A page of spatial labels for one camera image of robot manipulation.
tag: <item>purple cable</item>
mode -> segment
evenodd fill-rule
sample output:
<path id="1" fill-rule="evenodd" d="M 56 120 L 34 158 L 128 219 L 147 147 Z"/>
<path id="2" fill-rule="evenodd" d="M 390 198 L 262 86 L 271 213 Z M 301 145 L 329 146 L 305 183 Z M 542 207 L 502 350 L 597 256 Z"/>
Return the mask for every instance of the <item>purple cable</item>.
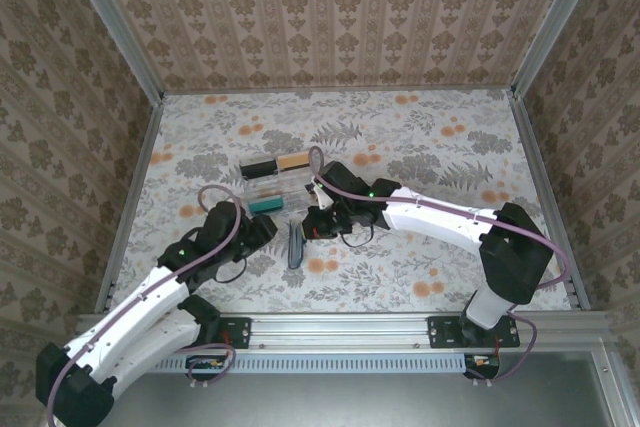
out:
<path id="1" fill-rule="evenodd" d="M 514 365 L 506 373 L 504 373 L 502 375 L 498 375 L 497 377 L 494 377 L 493 379 L 487 379 L 481 373 L 479 373 L 479 372 L 467 367 L 467 371 L 471 372 L 473 375 L 475 375 L 476 377 L 478 377 L 481 380 L 485 380 L 487 382 L 489 382 L 489 381 L 490 382 L 500 382 L 501 380 L 505 380 L 505 379 L 511 377 L 522 366 L 522 364 L 524 364 L 524 361 L 527 360 L 527 357 L 529 357 L 529 354 L 533 350 L 533 346 L 535 345 L 536 340 L 538 339 L 538 328 L 536 327 L 536 324 L 531 322 L 529 319 L 525 319 L 524 317 L 520 317 L 519 315 L 514 314 L 513 312 L 509 312 L 508 315 L 513 320 L 517 320 L 518 322 L 524 322 L 525 324 L 529 325 L 529 327 L 531 327 L 531 340 L 529 341 L 529 345 L 527 345 L 527 348 L 522 353 L 522 357 L 520 357 L 520 359 L 518 359 L 518 362 L 516 362 L 516 365 Z"/>
<path id="2" fill-rule="evenodd" d="M 314 165 L 313 162 L 313 154 L 314 152 L 317 152 L 318 155 L 320 156 L 320 166 L 316 167 Z M 570 270 L 570 263 L 569 263 L 569 258 L 567 257 L 567 254 L 564 253 L 564 251 L 558 247 L 556 244 L 554 244 L 553 242 L 551 242 L 549 239 L 543 237 L 542 235 L 538 235 L 534 232 L 530 232 L 526 229 L 523 229 L 521 227 L 517 227 L 515 225 L 511 225 L 511 224 L 507 224 L 505 222 L 501 222 L 499 220 L 495 220 L 495 219 L 491 219 L 489 217 L 484 217 L 481 215 L 474 215 L 470 212 L 467 212 L 465 210 L 460 210 L 460 209 L 455 209 L 453 207 L 447 207 L 445 205 L 441 205 L 441 204 L 437 204 L 435 202 L 431 202 L 428 200 L 416 200 L 415 198 L 411 198 L 411 197 L 368 197 L 368 196 L 364 196 L 364 195 L 356 195 L 356 194 L 352 194 L 350 192 L 346 192 L 342 189 L 339 189 L 337 187 L 334 187 L 333 185 L 327 183 L 324 178 L 322 178 L 322 176 L 320 175 L 320 170 L 322 169 L 322 167 L 324 166 L 324 152 L 322 152 L 322 149 L 318 146 L 313 146 L 309 149 L 309 167 L 311 168 L 311 171 L 313 172 L 313 175 L 320 181 L 322 182 L 322 185 L 324 187 L 326 187 L 327 189 L 335 192 L 338 195 L 341 195 L 343 197 L 347 197 L 348 199 L 353 199 L 353 200 L 363 200 L 366 202 L 400 202 L 400 203 L 408 203 L 408 204 L 417 204 L 417 205 L 422 205 L 424 207 L 429 207 L 435 210 L 440 210 L 442 212 L 446 212 L 448 214 L 453 214 L 453 215 L 458 215 L 460 217 L 464 217 L 466 219 L 469 220 L 473 220 L 474 222 L 483 222 L 486 224 L 490 224 L 493 225 L 495 227 L 499 227 L 501 229 L 504 230 L 508 230 L 510 232 L 514 232 L 516 234 L 520 234 L 523 235 L 525 237 L 529 237 L 530 239 L 533 239 L 537 242 L 540 242 L 542 245 L 550 248 L 557 256 L 558 258 L 562 261 L 562 273 L 556 277 L 555 279 L 551 279 L 548 280 L 546 282 L 542 282 L 540 284 L 538 284 L 538 287 L 536 287 L 536 290 L 540 290 L 540 289 L 544 289 L 545 287 L 550 287 L 552 285 L 555 284 L 559 284 L 560 282 L 564 282 L 565 280 L 567 280 L 571 274 L 571 270 Z M 536 339 L 538 338 L 538 330 L 536 328 L 536 326 L 534 325 L 533 322 L 531 322 L 528 319 L 525 319 L 523 317 L 520 317 L 516 314 L 514 314 L 513 312 L 511 312 L 511 309 L 509 309 L 508 315 L 520 322 L 524 322 L 525 324 L 528 324 L 529 326 L 531 326 L 532 330 L 533 330 L 533 334 L 531 336 L 531 341 L 529 342 L 529 345 L 527 346 L 527 349 L 525 350 L 524 354 L 522 355 L 522 357 L 520 358 L 520 360 L 516 363 L 516 365 L 509 370 L 507 373 L 500 375 L 498 377 L 496 377 L 493 380 L 504 380 L 510 376 L 512 376 L 516 370 L 518 370 L 520 368 L 520 366 L 523 364 L 523 362 L 527 359 L 527 357 L 529 356 L 529 354 L 531 353 L 531 351 L 533 350 L 533 346 L 536 343 Z M 481 375 L 479 375 L 477 372 L 470 370 L 471 373 L 478 375 L 480 378 L 482 378 Z"/>
<path id="3" fill-rule="evenodd" d="M 227 352 L 231 352 L 231 360 L 229 361 L 229 363 L 226 366 L 224 366 L 224 368 L 220 372 L 218 372 L 218 374 L 213 379 L 208 381 L 209 384 L 215 384 L 216 382 L 219 382 L 220 380 L 222 380 L 222 378 L 229 373 L 233 365 L 236 363 L 236 349 L 234 349 L 233 346 L 229 344 L 204 344 L 204 345 L 197 345 L 195 347 L 187 347 L 185 349 L 180 349 L 178 350 L 178 353 L 184 354 L 188 352 L 197 352 L 204 349 L 225 349 Z M 195 379 L 193 378 L 193 369 L 195 368 L 196 365 L 198 365 L 198 363 L 201 363 L 201 362 L 193 362 L 189 366 L 189 370 L 187 371 L 187 377 L 192 382 L 195 382 Z"/>
<path id="4" fill-rule="evenodd" d="M 207 252 L 202 257 L 198 257 L 196 260 L 189 262 L 184 267 L 181 267 L 175 272 L 172 272 L 171 274 L 158 280 L 156 283 L 154 283 L 153 285 L 149 286 L 146 290 L 141 292 L 138 297 L 135 297 L 134 299 L 132 299 L 131 302 L 125 305 L 122 308 L 122 310 L 120 310 L 116 315 L 114 315 L 113 318 L 110 319 L 109 322 L 107 322 L 102 329 L 96 332 L 96 334 L 93 337 L 91 337 L 91 339 L 89 339 L 86 344 L 84 344 L 84 346 L 76 353 L 76 355 L 74 355 L 69 360 L 69 362 L 67 362 L 67 364 L 60 370 L 60 373 L 56 377 L 56 380 L 53 383 L 53 386 L 51 387 L 49 398 L 47 400 L 47 422 L 49 423 L 49 427 L 55 427 L 53 405 L 54 405 L 54 401 L 58 393 L 58 390 L 60 389 L 60 385 L 62 384 L 62 380 L 67 376 L 67 374 L 69 373 L 69 370 L 71 370 L 71 367 L 75 365 L 78 362 L 78 360 L 80 360 L 80 358 L 89 351 L 89 346 L 94 345 L 96 342 L 98 342 L 100 340 L 100 337 L 102 337 L 109 329 L 111 329 L 111 327 L 113 327 L 116 324 L 116 322 L 118 322 L 118 320 L 120 320 L 127 312 L 129 312 L 133 307 L 135 307 L 138 304 L 138 302 L 140 302 L 141 298 L 148 297 L 149 294 L 151 294 L 151 292 L 156 290 L 161 285 L 166 284 L 170 280 L 175 279 L 178 276 L 184 274 L 185 272 L 188 272 L 189 270 L 198 267 L 198 265 L 200 265 L 201 263 L 206 262 L 208 259 L 210 259 L 214 255 L 216 255 L 218 252 L 220 252 L 222 249 L 224 249 L 227 246 L 227 244 L 231 242 L 231 240 L 238 233 L 238 229 L 240 228 L 240 220 L 242 217 L 242 212 L 240 211 L 240 199 L 238 199 L 234 195 L 234 193 L 231 192 L 231 190 L 229 190 L 228 188 L 222 185 L 205 185 L 198 192 L 198 202 L 200 203 L 200 205 L 203 207 L 205 211 L 208 211 L 208 209 L 206 209 L 202 204 L 202 193 L 208 189 L 218 189 L 225 192 L 226 194 L 229 195 L 229 197 L 231 198 L 231 200 L 233 201 L 236 207 L 236 219 L 233 224 L 233 227 L 231 228 L 231 232 L 229 232 L 229 235 L 227 235 L 227 237 L 222 242 L 220 242 L 220 244 L 215 249 L 211 250 L 210 252 Z"/>

